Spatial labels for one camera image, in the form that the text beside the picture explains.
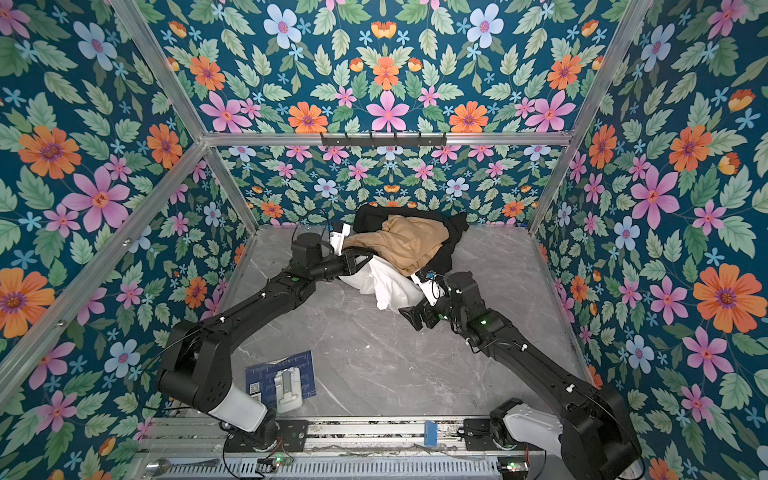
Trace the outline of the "white cloth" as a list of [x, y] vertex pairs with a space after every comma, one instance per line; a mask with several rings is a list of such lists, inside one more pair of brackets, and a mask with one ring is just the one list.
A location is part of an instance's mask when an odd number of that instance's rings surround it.
[[[330, 235], [335, 253], [340, 254], [344, 250], [346, 238], [340, 233]], [[380, 310], [398, 311], [402, 307], [415, 306], [425, 298], [411, 276], [404, 276], [375, 252], [373, 259], [357, 274], [342, 277], [341, 280], [362, 294], [374, 295]]]

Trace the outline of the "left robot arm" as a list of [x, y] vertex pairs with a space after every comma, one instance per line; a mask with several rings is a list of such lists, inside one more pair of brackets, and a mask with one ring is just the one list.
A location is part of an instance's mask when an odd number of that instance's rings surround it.
[[328, 245], [316, 233], [298, 235], [287, 265], [261, 289], [221, 313], [173, 327], [158, 357], [157, 390], [240, 433], [274, 433], [274, 410], [236, 384], [232, 358], [257, 332], [302, 306], [318, 283], [352, 276], [375, 256], [360, 247], [325, 253]]

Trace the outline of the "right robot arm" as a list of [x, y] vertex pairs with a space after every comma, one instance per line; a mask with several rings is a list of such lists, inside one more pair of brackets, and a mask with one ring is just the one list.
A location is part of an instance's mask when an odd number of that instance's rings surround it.
[[575, 479], [622, 479], [641, 459], [641, 446], [625, 400], [613, 387], [598, 388], [559, 366], [501, 312], [488, 307], [469, 272], [426, 278], [413, 275], [423, 300], [401, 314], [416, 329], [447, 322], [473, 353], [517, 375], [547, 408], [511, 398], [489, 415], [483, 430], [464, 428], [502, 448], [520, 443], [560, 458]]

